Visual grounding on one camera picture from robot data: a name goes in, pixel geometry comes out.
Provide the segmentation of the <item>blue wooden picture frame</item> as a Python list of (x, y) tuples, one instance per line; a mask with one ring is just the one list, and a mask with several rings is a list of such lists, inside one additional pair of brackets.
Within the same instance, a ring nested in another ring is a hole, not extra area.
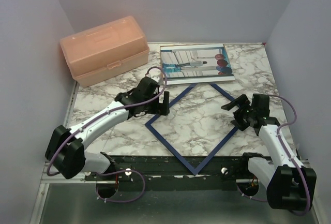
[(170, 113), (155, 115), (145, 127), (192, 175), (198, 175), (235, 135), (221, 105), (234, 100), (216, 83), (170, 88)]

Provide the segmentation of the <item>photo print with balloons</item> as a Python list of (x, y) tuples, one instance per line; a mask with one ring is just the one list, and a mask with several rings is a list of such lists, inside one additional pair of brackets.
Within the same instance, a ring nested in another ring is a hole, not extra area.
[(161, 46), (160, 60), (168, 85), (235, 80), (225, 46), (220, 43)]

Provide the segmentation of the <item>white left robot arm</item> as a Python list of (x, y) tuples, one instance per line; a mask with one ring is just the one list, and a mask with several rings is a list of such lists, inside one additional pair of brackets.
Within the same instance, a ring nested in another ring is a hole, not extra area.
[(50, 165), (66, 179), (80, 172), (111, 179), (114, 160), (104, 152), (88, 153), (86, 149), (105, 132), (140, 113), (168, 115), (170, 93), (159, 87), (157, 81), (144, 77), (137, 87), (117, 94), (110, 105), (89, 119), (69, 128), (55, 128), (45, 154)]

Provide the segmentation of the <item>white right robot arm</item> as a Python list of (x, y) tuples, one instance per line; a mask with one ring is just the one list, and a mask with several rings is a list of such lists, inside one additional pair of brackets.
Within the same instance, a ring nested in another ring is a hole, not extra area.
[(231, 123), (241, 131), (251, 127), (263, 141), (271, 160), (260, 154), (248, 155), (248, 160), (238, 165), (238, 173), (243, 178), (253, 175), (266, 188), (269, 206), (287, 210), (295, 215), (310, 211), (317, 175), (307, 168), (295, 155), (282, 133), (285, 124), (280, 124), (270, 115), (269, 95), (253, 94), (252, 99), (243, 94), (221, 108), (234, 111)]

